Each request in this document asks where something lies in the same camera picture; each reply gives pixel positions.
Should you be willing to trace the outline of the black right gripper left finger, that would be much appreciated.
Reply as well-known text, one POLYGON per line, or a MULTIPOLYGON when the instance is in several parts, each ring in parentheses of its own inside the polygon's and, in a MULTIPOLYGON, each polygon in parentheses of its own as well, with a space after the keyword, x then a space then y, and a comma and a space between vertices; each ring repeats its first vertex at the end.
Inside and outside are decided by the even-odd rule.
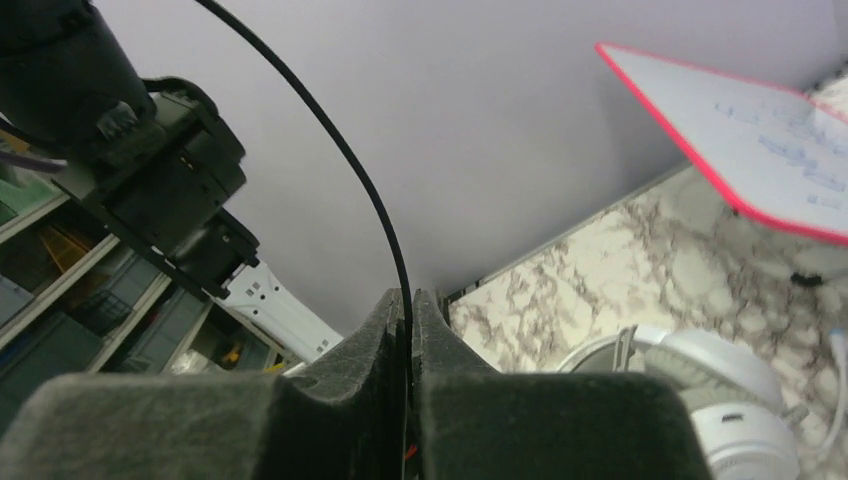
POLYGON ((1 442, 5 479, 398 479, 405 330, 386 291, 362 326, 292 376, 66 374, 1 442))

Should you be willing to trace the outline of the white grey over-ear headphones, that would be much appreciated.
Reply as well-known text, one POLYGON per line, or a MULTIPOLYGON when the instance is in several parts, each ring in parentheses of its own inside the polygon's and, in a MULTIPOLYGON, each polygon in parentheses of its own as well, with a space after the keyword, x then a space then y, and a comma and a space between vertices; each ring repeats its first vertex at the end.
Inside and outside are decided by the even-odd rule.
POLYGON ((829 455, 847 411, 847 339, 828 335, 837 368, 834 419, 826 437, 805 447, 791 427, 804 419, 803 405, 789 408, 775 371, 752 352, 718 334, 690 328, 669 331, 636 324, 582 344, 558 371, 629 372, 642 360, 643 373, 675 387, 694 425, 716 479, 796 479, 806 459, 829 455))

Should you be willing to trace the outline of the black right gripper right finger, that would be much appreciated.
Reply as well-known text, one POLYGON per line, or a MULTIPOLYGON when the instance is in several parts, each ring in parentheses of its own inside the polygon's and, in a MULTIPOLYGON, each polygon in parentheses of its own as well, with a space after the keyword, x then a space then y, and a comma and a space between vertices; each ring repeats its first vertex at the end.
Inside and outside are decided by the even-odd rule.
POLYGON ((707 479, 672 387, 644 374, 496 371, 412 304, 419 455, 426 479, 707 479))

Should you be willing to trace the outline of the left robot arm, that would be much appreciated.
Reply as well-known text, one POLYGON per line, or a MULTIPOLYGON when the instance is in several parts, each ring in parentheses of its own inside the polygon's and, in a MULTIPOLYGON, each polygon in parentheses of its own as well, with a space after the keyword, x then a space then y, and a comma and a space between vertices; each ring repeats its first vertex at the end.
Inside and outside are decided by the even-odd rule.
POLYGON ((341 336, 297 300, 225 209, 245 150, 195 83, 141 77, 90 1, 1 5, 1 161, 48 175, 191 294, 240 314, 303 362, 341 336))

